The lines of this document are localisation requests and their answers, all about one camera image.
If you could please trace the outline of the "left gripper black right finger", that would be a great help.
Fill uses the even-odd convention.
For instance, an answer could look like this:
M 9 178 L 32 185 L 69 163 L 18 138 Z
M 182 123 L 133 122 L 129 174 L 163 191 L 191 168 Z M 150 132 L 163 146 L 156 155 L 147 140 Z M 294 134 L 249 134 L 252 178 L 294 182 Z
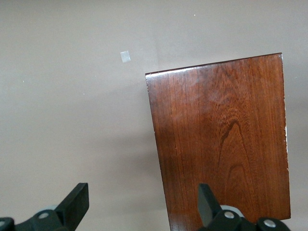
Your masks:
M 248 221 L 233 206 L 220 205 L 209 185 L 198 187 L 198 211 L 202 220 L 201 231 L 288 231 L 282 221 L 275 218 L 259 218 L 256 223 Z

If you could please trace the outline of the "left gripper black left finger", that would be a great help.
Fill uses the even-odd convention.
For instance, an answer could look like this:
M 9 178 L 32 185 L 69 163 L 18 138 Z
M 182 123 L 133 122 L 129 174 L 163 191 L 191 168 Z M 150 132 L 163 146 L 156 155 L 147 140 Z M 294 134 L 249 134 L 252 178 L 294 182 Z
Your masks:
M 2 217 L 2 231 L 74 231 L 89 209 L 89 186 L 79 183 L 55 209 L 39 211 L 28 220 L 15 224 Z

